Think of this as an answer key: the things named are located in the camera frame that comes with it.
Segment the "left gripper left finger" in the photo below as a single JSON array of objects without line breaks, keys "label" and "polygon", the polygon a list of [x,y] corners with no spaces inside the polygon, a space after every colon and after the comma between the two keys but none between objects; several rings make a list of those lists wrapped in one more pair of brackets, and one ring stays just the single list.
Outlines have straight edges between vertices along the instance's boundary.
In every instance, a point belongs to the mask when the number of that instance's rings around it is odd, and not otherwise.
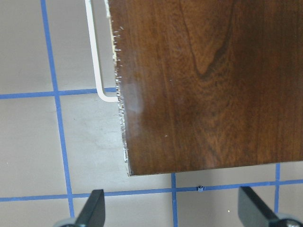
[{"label": "left gripper left finger", "polygon": [[54,227],[103,227],[105,224],[104,190],[93,190],[76,218],[56,222]]}]

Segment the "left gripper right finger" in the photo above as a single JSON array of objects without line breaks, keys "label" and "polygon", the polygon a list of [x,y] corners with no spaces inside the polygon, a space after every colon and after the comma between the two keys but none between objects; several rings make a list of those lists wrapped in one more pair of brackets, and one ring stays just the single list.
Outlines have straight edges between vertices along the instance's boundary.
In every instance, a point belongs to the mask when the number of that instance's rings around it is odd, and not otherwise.
[{"label": "left gripper right finger", "polygon": [[290,216],[277,214],[264,203],[251,187],[238,190],[238,217],[244,227],[301,227],[303,223]]}]

